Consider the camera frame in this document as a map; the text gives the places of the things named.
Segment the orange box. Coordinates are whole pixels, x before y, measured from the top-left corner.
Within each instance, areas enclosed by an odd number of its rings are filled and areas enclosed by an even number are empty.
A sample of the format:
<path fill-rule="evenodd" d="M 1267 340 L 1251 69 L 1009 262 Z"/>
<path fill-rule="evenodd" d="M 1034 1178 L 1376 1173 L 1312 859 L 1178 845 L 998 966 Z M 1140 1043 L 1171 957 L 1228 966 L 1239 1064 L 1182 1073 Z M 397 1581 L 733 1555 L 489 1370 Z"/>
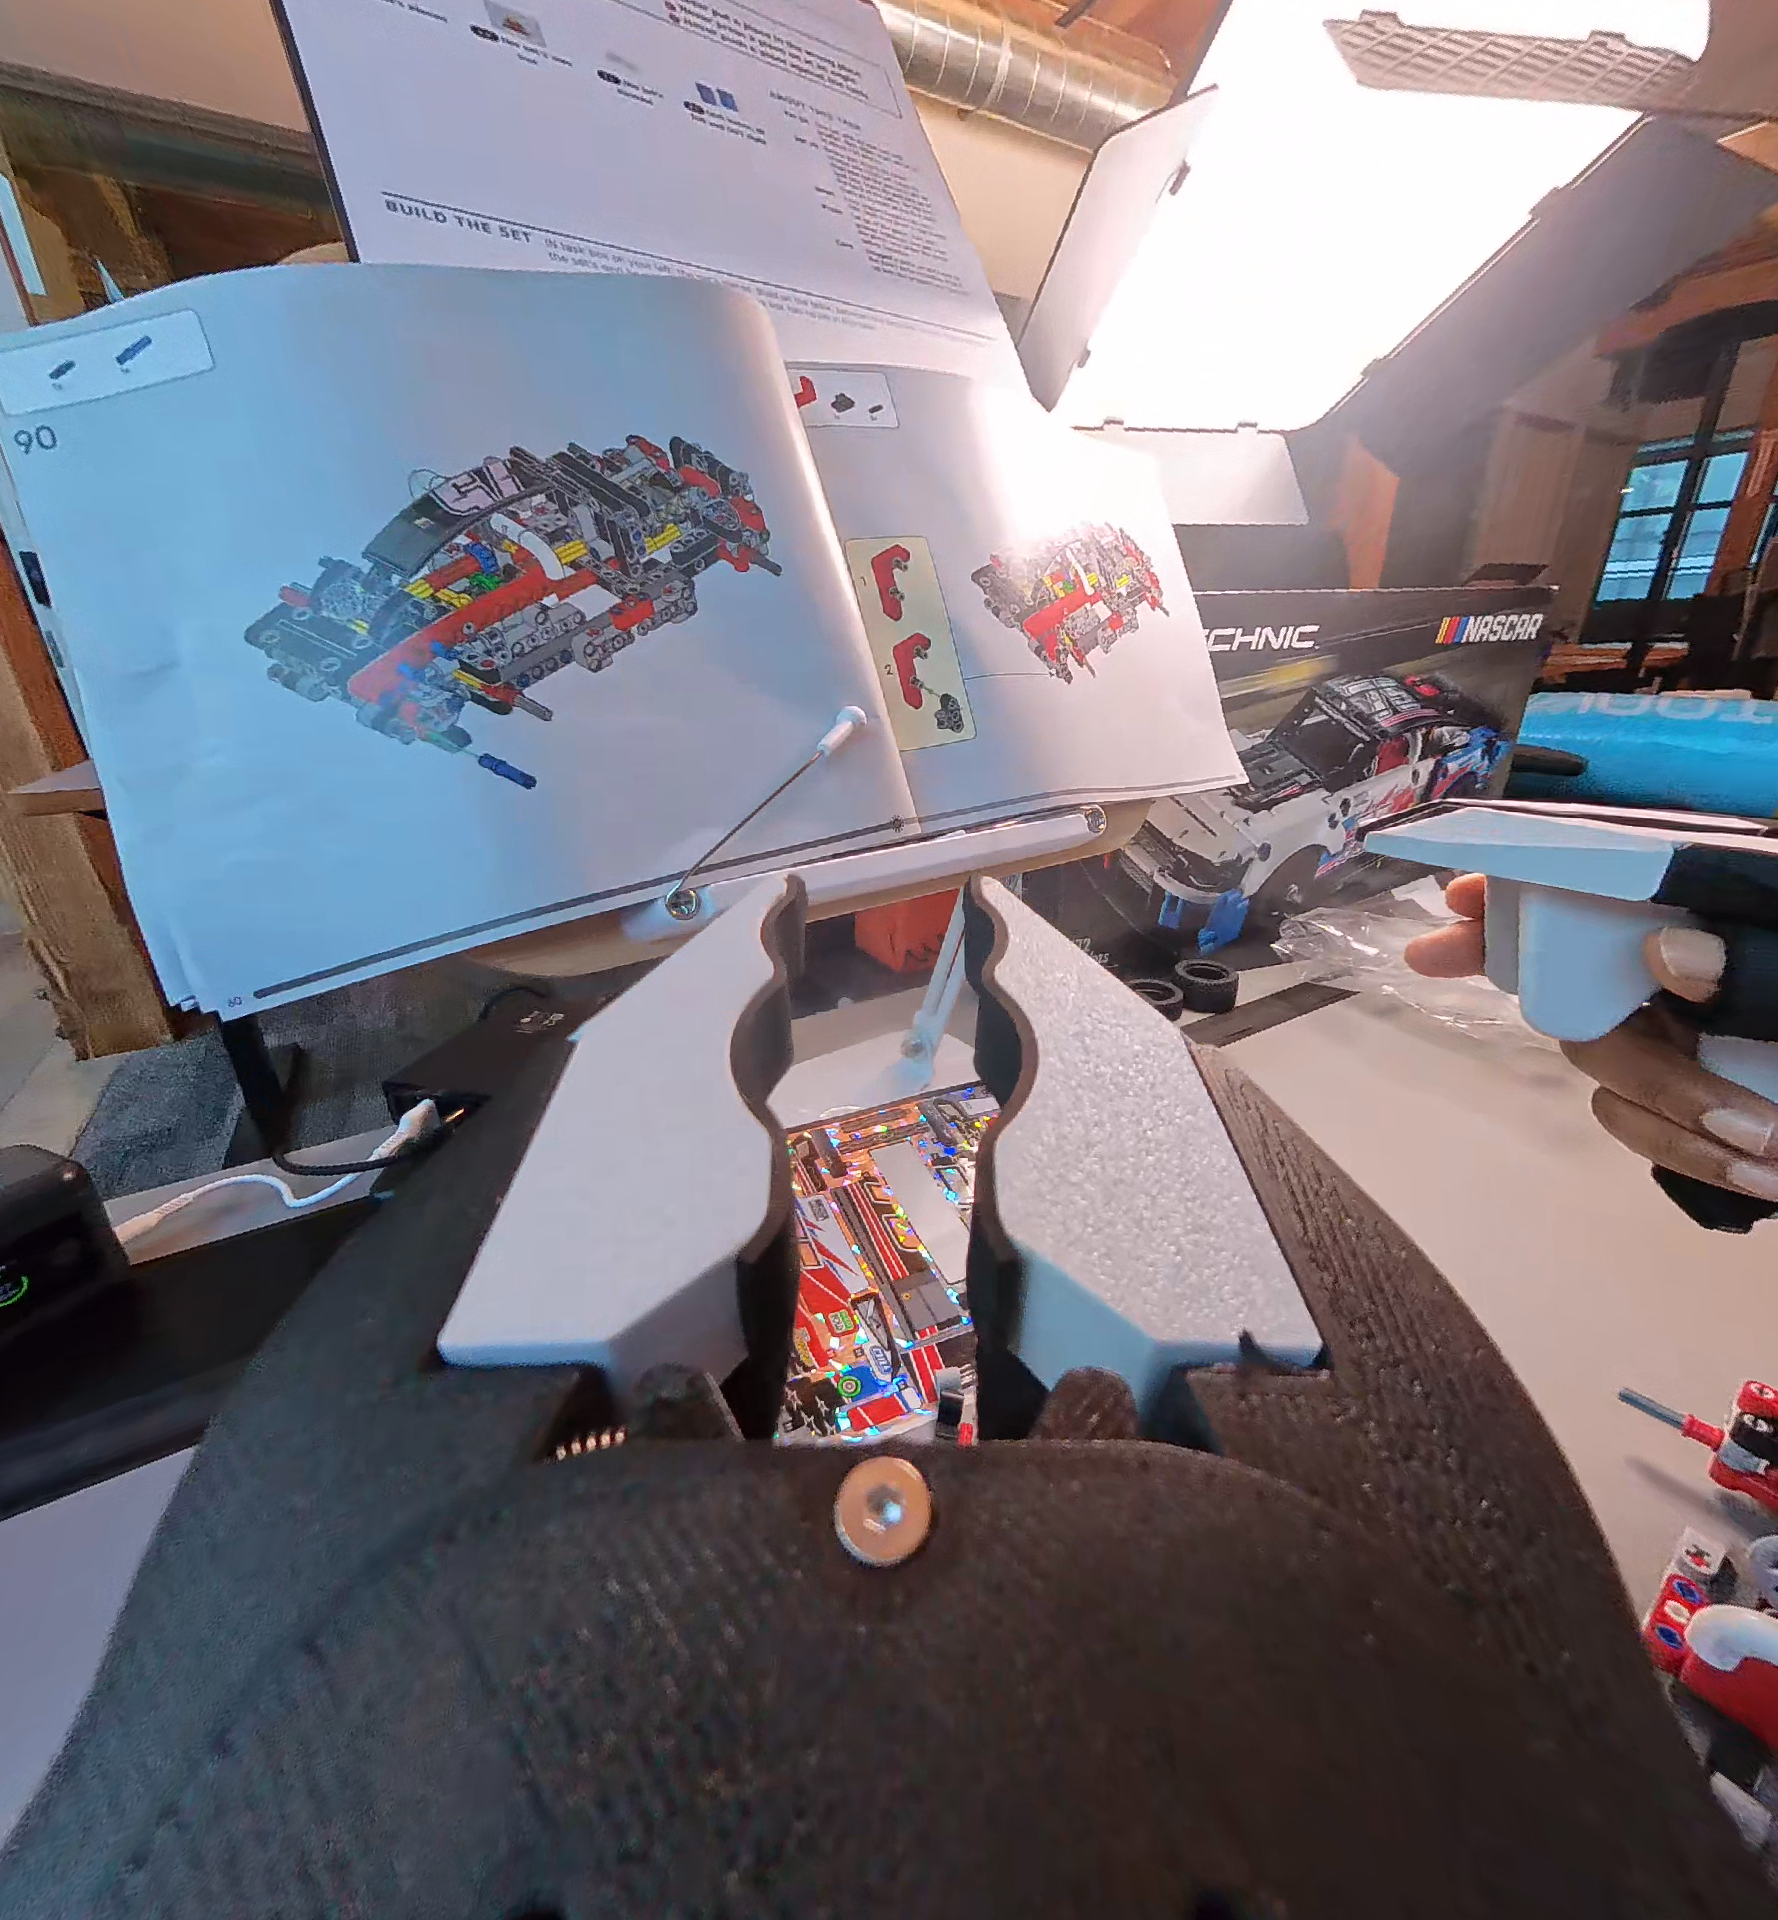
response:
<path fill-rule="evenodd" d="M 897 975 L 931 973 L 959 904 L 959 890 L 897 900 L 853 917 L 855 949 Z"/>

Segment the lego instruction booklet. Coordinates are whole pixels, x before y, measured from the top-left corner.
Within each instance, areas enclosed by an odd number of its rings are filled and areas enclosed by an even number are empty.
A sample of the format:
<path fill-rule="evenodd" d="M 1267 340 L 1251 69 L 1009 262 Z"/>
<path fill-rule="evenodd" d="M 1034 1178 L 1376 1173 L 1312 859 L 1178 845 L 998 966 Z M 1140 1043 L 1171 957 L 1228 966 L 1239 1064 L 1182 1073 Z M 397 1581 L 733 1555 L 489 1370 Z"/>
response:
<path fill-rule="evenodd" d="M 878 713 L 931 835 L 1237 786 L 1147 459 L 727 285 L 205 276 L 0 336 L 0 447 L 190 1010 L 465 953 L 447 832 L 600 691 Z"/>

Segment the black power bank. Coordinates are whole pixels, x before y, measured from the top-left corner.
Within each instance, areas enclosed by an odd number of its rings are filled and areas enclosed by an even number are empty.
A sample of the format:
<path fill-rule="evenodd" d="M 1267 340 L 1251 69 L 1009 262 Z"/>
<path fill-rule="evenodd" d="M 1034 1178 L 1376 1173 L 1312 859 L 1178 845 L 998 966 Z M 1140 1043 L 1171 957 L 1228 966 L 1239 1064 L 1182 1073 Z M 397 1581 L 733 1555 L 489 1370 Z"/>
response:
<path fill-rule="evenodd" d="M 0 1357 L 128 1286 L 131 1261 L 91 1175 L 34 1144 L 0 1148 Z"/>

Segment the crumpled clear plastic bags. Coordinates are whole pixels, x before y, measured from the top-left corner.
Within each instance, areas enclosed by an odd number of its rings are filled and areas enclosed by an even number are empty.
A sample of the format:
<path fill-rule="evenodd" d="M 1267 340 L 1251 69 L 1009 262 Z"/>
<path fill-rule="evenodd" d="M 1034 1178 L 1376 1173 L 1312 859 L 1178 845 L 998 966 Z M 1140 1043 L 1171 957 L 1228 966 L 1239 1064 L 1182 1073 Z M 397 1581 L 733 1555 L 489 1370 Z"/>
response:
<path fill-rule="evenodd" d="M 1517 1004 L 1486 978 L 1426 978 L 1407 963 L 1407 946 L 1459 924 L 1434 877 L 1350 904 L 1322 904 L 1283 920 L 1274 951 L 1300 961 L 1312 982 L 1356 996 L 1399 1002 L 1416 1015 L 1459 1029 L 1503 1024 Z"/>

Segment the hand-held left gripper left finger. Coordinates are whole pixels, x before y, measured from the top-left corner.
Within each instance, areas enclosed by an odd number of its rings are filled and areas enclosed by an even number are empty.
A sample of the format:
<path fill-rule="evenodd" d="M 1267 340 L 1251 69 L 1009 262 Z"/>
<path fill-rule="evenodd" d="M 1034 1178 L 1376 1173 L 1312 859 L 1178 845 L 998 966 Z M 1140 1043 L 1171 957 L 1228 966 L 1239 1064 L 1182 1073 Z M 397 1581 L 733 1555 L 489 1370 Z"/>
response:
<path fill-rule="evenodd" d="M 584 1365 L 713 1381 L 770 1442 L 799 1306 L 795 1195 L 772 1098 L 805 882 L 759 880 L 578 1032 L 438 1352 L 465 1370 Z"/>

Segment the person's right hand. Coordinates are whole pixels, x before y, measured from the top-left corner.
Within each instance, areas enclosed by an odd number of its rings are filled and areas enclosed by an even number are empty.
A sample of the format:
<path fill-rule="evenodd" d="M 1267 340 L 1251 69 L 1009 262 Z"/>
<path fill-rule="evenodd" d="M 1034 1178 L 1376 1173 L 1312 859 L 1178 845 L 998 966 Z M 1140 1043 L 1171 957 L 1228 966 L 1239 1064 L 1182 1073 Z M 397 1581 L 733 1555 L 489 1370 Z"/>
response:
<path fill-rule="evenodd" d="M 1562 1043 L 1594 1087 L 1592 1116 L 1654 1169 L 1778 1203 L 1778 1105 L 1709 1073 L 1682 1007 L 1718 996 L 1727 946 L 1713 932 L 1672 924 L 1646 938 L 1658 995 L 1613 1033 Z"/>

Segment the lego set box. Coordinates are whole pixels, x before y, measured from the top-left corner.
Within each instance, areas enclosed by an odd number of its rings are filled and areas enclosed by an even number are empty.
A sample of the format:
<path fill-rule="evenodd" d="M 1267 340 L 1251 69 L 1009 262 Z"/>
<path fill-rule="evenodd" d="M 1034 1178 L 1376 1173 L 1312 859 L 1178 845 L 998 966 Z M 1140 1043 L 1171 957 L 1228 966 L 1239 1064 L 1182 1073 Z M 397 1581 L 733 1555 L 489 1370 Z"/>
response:
<path fill-rule="evenodd" d="M 1304 524 L 1182 528 L 1237 786 L 1152 803 L 1121 849 L 1022 877 L 1028 901 L 1117 975 L 1171 979 L 1407 882 L 1364 839 L 1500 793 L 1550 657 L 1550 560 L 1474 560 L 1501 405 L 1776 206 L 1736 135 L 1644 118 L 1289 435 Z"/>

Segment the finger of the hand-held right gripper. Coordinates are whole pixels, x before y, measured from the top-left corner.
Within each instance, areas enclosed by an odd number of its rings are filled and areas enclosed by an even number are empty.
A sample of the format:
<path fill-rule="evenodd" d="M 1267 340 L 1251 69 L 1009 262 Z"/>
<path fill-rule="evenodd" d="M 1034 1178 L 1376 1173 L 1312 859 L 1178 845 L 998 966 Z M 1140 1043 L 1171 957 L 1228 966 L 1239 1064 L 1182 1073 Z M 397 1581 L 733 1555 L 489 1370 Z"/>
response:
<path fill-rule="evenodd" d="M 1481 971 L 1550 1040 L 1604 1037 L 1658 993 L 1646 938 L 1694 922 L 1658 901 L 1677 853 L 1693 845 L 1493 816 L 1436 830 L 1399 816 L 1362 839 L 1367 853 L 1486 880 Z"/>
<path fill-rule="evenodd" d="M 1486 802 L 1453 800 L 1406 812 L 1407 829 L 1436 830 L 1457 817 L 1540 819 L 1564 827 L 1599 827 L 1636 835 L 1668 836 L 1677 842 L 1752 847 L 1778 855 L 1778 819 L 1709 814 L 1680 808 L 1629 808 L 1606 803 Z"/>

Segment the paned window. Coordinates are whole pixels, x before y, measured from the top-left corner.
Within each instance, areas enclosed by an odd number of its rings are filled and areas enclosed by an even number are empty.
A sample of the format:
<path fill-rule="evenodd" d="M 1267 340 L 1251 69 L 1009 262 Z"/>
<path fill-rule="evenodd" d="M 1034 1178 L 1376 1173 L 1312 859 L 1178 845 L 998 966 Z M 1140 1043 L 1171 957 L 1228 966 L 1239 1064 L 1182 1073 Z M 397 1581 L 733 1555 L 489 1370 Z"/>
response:
<path fill-rule="evenodd" d="M 1726 431 L 1714 437 L 1700 462 L 1693 459 L 1693 440 L 1675 438 L 1644 445 L 1625 480 L 1608 553 L 1599 579 L 1594 602 L 1644 602 L 1661 574 L 1669 526 L 1686 509 L 1686 531 L 1669 565 L 1668 597 L 1682 598 L 1709 586 L 1727 519 L 1742 495 L 1753 435 Z M 1756 560 L 1767 558 L 1768 541 L 1778 539 L 1778 469 L 1771 486 L 1767 521 Z"/>

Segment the ribbed ventilation duct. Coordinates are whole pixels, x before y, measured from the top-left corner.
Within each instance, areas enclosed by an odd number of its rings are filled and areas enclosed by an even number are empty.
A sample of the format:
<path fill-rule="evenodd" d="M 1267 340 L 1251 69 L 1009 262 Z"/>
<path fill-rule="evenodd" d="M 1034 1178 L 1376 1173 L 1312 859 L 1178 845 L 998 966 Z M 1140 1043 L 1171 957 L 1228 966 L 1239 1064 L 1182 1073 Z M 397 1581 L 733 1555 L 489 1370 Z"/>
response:
<path fill-rule="evenodd" d="M 1060 29 L 971 3 L 876 3 L 909 93 L 1095 153 L 1107 137 L 1169 109 L 1161 63 L 1069 42 Z"/>

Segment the holographic sticker sheet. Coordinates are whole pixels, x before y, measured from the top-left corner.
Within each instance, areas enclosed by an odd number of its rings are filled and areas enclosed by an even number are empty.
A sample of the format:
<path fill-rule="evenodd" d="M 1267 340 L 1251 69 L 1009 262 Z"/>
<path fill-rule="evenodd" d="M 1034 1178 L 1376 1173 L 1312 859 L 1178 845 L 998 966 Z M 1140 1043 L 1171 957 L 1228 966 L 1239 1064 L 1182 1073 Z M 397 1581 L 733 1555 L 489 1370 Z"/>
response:
<path fill-rule="evenodd" d="M 953 1395 L 957 1442 L 976 1445 L 969 1249 L 995 1117 L 968 1082 L 789 1134 L 799 1303 L 779 1445 L 923 1438 Z"/>

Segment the printed white task sheet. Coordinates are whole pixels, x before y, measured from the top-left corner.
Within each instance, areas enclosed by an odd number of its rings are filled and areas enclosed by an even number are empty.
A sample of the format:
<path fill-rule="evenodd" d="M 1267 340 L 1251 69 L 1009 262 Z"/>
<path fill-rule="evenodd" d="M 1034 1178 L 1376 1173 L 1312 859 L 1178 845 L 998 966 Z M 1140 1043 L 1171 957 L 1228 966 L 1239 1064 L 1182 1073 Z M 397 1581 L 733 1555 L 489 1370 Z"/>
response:
<path fill-rule="evenodd" d="M 272 12 L 354 258 L 702 276 L 792 364 L 1027 392 L 873 4 Z"/>

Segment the lego car chassis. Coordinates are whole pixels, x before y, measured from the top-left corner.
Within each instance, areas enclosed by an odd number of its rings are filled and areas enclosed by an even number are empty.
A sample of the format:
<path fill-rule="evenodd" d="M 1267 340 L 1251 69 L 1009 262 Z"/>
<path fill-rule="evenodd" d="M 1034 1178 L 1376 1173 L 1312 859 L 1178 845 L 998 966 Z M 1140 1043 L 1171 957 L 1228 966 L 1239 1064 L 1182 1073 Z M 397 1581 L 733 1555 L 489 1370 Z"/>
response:
<path fill-rule="evenodd" d="M 1704 1450 L 1714 1488 L 1771 1524 L 1742 1545 L 1684 1529 L 1641 1642 L 1706 1786 L 1778 1893 L 1778 1389 L 1742 1381 L 1719 1422 L 1633 1387 L 1618 1401 Z"/>

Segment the small black charger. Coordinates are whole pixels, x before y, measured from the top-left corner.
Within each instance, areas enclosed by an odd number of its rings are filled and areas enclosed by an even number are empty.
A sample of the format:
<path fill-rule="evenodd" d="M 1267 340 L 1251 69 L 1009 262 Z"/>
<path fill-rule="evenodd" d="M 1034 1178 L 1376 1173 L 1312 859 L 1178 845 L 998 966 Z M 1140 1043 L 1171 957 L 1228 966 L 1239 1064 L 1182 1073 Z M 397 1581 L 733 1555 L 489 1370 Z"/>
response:
<path fill-rule="evenodd" d="M 567 1043 L 602 1004 L 600 996 L 545 996 L 525 984 L 498 993 L 468 1027 L 384 1077 L 390 1124 L 425 1102 L 445 1126 L 465 1121 L 505 1092 L 531 1057 Z"/>

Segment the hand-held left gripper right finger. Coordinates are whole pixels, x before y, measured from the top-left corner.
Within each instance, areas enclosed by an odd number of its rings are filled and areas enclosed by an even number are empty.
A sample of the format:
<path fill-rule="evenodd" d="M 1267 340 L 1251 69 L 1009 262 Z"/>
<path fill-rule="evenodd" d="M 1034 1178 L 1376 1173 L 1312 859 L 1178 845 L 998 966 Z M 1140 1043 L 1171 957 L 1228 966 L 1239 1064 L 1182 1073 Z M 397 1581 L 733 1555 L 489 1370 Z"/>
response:
<path fill-rule="evenodd" d="M 1325 1357 L 1196 1051 L 1003 882 L 964 895 L 974 1061 L 998 1098 L 976 1159 L 980 1433 L 1028 1433 L 1077 1374 L 1161 1433 L 1176 1379 Z"/>

